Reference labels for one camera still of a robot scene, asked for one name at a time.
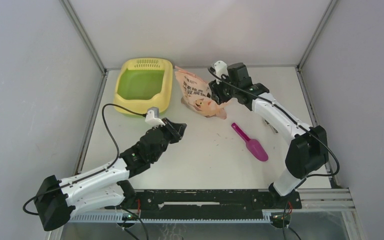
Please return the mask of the peach cat litter bag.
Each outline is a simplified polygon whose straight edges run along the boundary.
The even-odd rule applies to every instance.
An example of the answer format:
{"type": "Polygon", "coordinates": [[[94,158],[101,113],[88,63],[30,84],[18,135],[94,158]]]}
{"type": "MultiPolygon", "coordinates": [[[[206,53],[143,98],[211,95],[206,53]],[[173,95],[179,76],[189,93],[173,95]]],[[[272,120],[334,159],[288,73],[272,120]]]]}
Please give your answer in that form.
{"type": "Polygon", "coordinates": [[[218,105],[212,99],[212,93],[206,81],[178,66],[175,67],[174,75],[183,94],[182,104],[206,118],[217,117],[222,120],[227,118],[225,107],[228,104],[218,105]]]}

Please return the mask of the magenta plastic scoop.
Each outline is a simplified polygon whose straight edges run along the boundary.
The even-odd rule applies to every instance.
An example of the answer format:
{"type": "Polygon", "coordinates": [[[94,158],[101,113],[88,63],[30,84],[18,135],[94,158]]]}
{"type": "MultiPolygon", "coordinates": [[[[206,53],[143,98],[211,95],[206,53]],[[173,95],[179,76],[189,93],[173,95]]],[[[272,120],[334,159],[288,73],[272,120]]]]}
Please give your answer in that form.
{"type": "Polygon", "coordinates": [[[241,137],[245,142],[247,150],[259,161],[267,162],[269,156],[261,143],[254,138],[250,138],[235,122],[231,124],[232,129],[241,137]]]}

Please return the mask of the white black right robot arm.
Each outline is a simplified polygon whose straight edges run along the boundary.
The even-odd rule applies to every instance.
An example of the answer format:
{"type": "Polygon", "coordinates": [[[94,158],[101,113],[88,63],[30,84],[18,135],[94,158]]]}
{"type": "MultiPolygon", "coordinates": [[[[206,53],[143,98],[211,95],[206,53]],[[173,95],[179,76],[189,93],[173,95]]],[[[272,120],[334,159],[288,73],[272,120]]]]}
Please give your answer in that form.
{"type": "Polygon", "coordinates": [[[211,98],[222,104],[235,98],[250,111],[266,120],[288,144],[285,170],[269,186],[269,203],[282,208],[292,193],[311,173],[328,161],[326,131],[321,126],[312,127],[291,114],[261,83],[236,86],[227,81],[209,83],[211,98]]]}

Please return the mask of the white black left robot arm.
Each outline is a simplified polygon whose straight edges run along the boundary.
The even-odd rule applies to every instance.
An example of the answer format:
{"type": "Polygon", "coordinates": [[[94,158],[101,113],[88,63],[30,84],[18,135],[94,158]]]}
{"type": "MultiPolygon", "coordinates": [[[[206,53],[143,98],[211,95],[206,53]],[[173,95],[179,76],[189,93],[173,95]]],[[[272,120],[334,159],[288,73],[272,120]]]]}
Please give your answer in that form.
{"type": "Polygon", "coordinates": [[[107,164],[67,178],[46,177],[33,199],[43,229],[53,231],[78,214],[102,207],[133,207],[136,194],[123,189],[119,182],[148,170],[170,144],[183,138],[187,128],[187,124],[168,118],[163,118],[162,123],[107,164]]]}

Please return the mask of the yellow green litter box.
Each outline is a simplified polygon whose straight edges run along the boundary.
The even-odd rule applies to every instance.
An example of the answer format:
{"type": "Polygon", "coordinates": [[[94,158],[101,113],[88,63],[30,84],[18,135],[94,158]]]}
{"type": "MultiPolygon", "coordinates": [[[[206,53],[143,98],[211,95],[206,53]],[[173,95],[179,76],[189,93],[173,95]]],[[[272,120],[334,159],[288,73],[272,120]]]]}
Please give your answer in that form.
{"type": "Polygon", "coordinates": [[[173,69],[172,63],[163,58],[126,61],[116,81],[113,103],[141,114],[151,107],[165,112],[171,100],[173,69]]]}

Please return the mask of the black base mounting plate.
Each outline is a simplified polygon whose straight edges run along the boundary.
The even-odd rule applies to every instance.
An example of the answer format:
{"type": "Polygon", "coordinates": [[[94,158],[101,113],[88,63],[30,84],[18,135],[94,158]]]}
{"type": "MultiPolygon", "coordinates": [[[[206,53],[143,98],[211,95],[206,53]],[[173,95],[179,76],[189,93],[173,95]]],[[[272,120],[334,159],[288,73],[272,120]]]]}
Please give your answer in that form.
{"type": "Polygon", "coordinates": [[[145,189],[108,210],[128,209],[143,220],[257,220],[263,211],[301,209],[300,194],[277,197],[267,189],[145,189]]]}

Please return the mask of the aluminium frame rail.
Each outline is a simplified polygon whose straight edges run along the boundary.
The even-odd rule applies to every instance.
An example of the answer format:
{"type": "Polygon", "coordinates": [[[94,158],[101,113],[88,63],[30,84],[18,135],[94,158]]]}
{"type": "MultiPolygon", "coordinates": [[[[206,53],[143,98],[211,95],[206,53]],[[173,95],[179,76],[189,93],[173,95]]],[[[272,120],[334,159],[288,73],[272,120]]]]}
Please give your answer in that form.
{"type": "MultiPolygon", "coordinates": [[[[135,193],[130,193],[128,196],[124,196],[120,187],[108,187],[85,196],[69,198],[67,203],[69,206],[75,206],[74,210],[77,213],[84,213],[101,208],[107,209],[108,206],[120,205],[124,200],[133,197],[136,191],[135,193]]],[[[295,192],[298,192],[300,195],[302,208],[293,211],[315,212],[355,209],[351,193],[347,189],[298,189],[295,192]]]]}

